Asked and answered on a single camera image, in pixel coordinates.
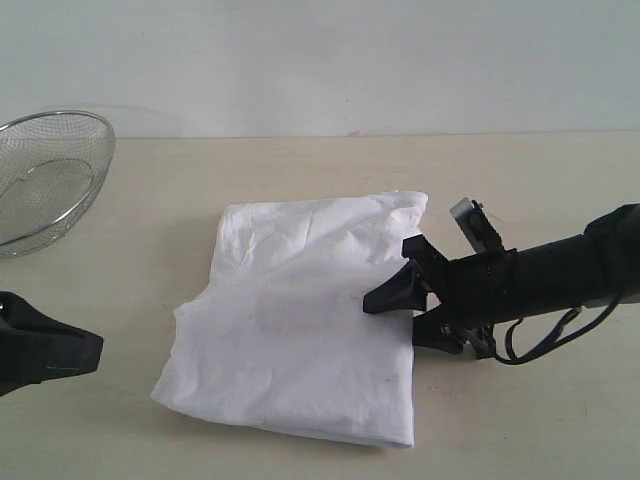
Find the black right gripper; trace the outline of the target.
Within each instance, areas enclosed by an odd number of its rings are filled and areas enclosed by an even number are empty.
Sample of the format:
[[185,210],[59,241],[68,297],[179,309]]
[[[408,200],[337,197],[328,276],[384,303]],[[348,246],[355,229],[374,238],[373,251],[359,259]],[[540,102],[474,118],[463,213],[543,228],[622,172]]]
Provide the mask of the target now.
[[407,263],[364,295],[363,311],[418,311],[415,346],[459,355],[468,343],[478,358],[493,358],[497,315],[491,309],[508,291],[517,251],[499,247],[449,260],[419,234],[403,240],[401,255]]

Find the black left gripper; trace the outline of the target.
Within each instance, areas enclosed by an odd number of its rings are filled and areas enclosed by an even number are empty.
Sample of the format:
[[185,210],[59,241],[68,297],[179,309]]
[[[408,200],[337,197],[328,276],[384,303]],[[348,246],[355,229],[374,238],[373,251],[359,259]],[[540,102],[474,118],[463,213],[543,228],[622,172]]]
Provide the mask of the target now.
[[1,293],[1,394],[45,381],[91,374],[104,339],[41,313],[19,295]]

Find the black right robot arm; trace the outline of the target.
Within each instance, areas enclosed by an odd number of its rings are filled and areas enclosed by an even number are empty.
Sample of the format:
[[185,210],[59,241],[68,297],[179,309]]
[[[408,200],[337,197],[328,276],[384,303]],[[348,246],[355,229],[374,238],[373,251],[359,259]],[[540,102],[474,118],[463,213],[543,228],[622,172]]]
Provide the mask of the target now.
[[[526,250],[507,249],[480,203],[464,198],[451,214],[474,250],[449,260],[423,235],[404,239],[406,264],[363,298],[367,314],[416,312],[412,342],[452,355],[470,344],[479,359],[522,365],[600,325],[622,303],[639,300],[639,207],[623,205],[583,233]],[[498,354],[494,328],[517,327],[562,311],[529,352],[514,351],[513,329]]]

